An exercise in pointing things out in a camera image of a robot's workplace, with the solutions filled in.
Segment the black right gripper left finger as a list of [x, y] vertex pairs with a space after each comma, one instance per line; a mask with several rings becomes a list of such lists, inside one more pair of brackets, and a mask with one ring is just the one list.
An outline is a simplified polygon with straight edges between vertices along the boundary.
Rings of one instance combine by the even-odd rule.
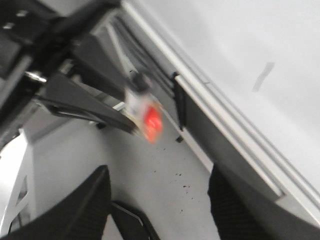
[[5, 240], [101, 240], [111, 212], [111, 182], [100, 165], [73, 192]]

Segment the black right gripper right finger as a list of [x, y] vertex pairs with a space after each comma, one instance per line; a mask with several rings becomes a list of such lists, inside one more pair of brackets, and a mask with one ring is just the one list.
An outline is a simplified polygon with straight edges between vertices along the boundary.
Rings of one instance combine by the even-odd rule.
[[320, 229], [277, 206], [223, 166], [208, 182], [210, 212], [222, 240], [318, 240]]

